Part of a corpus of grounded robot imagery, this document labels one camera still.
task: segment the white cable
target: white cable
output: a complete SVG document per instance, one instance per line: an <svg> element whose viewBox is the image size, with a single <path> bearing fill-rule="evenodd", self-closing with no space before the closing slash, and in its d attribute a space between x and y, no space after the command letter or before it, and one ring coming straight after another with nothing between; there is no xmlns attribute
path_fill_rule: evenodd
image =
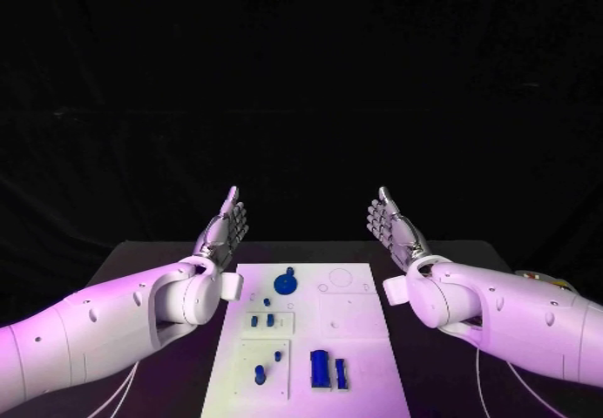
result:
<svg viewBox="0 0 603 418"><path fill-rule="evenodd" d="M482 394L482 381L481 381L481 349L478 348L478 353L475 355L475 375L478 376L478 391L481 393L481 400L482 400L482 407L484 413L487 417L491 418L491 414L488 413L487 402L484 401L484 394Z"/></svg>
<svg viewBox="0 0 603 418"><path fill-rule="evenodd" d="M112 418L116 418L116 415L117 415L117 413L120 411L120 407L122 407L122 404L123 404L123 400L126 399L126 395L130 392L130 386L132 386L132 383L135 382L135 375L136 375L136 369L138 368L139 368L139 362L136 362L135 368L132 369L132 378L130 378L129 387L126 388L126 391L123 392L122 399L120 399L120 403L117 404L116 410L113 411Z"/></svg>
<svg viewBox="0 0 603 418"><path fill-rule="evenodd" d="M529 383L523 380L518 371L516 370L516 367L513 366L513 364L510 362L507 362L507 364L510 365L511 371L516 374L516 377L520 379L521 384L526 386L526 388L529 389L529 392L534 395L534 397L539 399L540 403L550 409L550 412L553 414L556 414L556 416L559 416L560 418L569 418L546 401L544 399L539 396L539 394L534 392L534 389L529 386Z"/></svg>
<svg viewBox="0 0 603 418"><path fill-rule="evenodd" d="M113 402L113 400L116 399L116 396L120 394L123 387L127 385L129 381L132 381L133 377L135 377L135 372L136 372L136 368L139 367L139 362L136 362L135 367L132 368L130 374L126 377L119 389L116 390L116 393L113 394L112 398L107 400L107 402L99 407L99 409L89 415L89 418L94 418L94 416L97 416L103 410L107 408L107 405Z"/></svg>

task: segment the robotic hand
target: robotic hand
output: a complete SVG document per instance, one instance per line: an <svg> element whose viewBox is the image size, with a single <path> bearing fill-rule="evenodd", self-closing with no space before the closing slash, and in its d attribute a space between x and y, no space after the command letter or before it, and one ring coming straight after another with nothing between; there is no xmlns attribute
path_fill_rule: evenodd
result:
<svg viewBox="0 0 603 418"><path fill-rule="evenodd" d="M233 187L191 257L87 287L0 328L0 413L120 372L210 321L220 299L239 300L243 277L224 270L247 231Z"/></svg>
<svg viewBox="0 0 603 418"><path fill-rule="evenodd" d="M603 387L603 306L563 286L433 255L384 187L368 212L404 270L384 281L390 304L410 302L428 327L531 372Z"/></svg>

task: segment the white board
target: white board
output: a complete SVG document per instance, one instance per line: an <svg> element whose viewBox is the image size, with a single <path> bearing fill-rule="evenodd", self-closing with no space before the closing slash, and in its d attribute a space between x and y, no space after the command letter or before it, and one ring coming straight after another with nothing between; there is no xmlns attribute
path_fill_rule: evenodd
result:
<svg viewBox="0 0 603 418"><path fill-rule="evenodd" d="M275 279L289 267L298 290L280 295ZM241 300L228 304L201 417L410 417L368 264L241 264L237 272ZM315 350L329 352L334 388L322 392L311 384ZM337 359L345 359L348 391L337 389ZM262 386L257 364L267 370Z"/></svg>

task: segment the dark tabletop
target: dark tabletop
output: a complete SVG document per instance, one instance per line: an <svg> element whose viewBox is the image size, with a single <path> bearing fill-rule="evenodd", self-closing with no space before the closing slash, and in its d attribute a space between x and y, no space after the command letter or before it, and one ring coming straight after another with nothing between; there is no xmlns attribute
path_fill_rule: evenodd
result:
<svg viewBox="0 0 603 418"><path fill-rule="evenodd" d="M510 271L487 242L433 241L432 249L455 262ZM179 261L191 250L192 243L188 242L122 243L89 286ZM239 263L370 263L413 418L485 417L475 371L477 349L426 327L409 305L389 305L380 284L402 272L378 242L243 242L228 271L237 270ZM201 417L226 313L227 302L221 301L210 323L142 361L119 418ZM526 390L507 363L482 353L481 364L482 393L491 418L556 416ZM86 418L112 397L129 372L130 369L41 396L0 415L2 418ZM602 415L598 408L603 402L602 389L523 370L520 373L540 396L567 416L591 418ZM97 415L100 418L112 416L116 403L117 400Z"/></svg>

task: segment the robotic arm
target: robotic arm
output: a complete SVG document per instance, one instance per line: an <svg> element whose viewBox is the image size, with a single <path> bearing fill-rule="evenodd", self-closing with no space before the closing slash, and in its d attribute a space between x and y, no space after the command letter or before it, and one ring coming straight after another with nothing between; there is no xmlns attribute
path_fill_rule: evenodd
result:
<svg viewBox="0 0 603 418"><path fill-rule="evenodd" d="M0 328L0 413L120 372L210 321L220 299L239 300L243 277L224 270L247 231L233 187L192 256L87 287Z"/></svg>
<svg viewBox="0 0 603 418"><path fill-rule="evenodd" d="M428 327L531 372L603 387L603 306L566 287L432 254L384 187L368 212L404 271L384 281L390 304L410 302Z"/></svg>

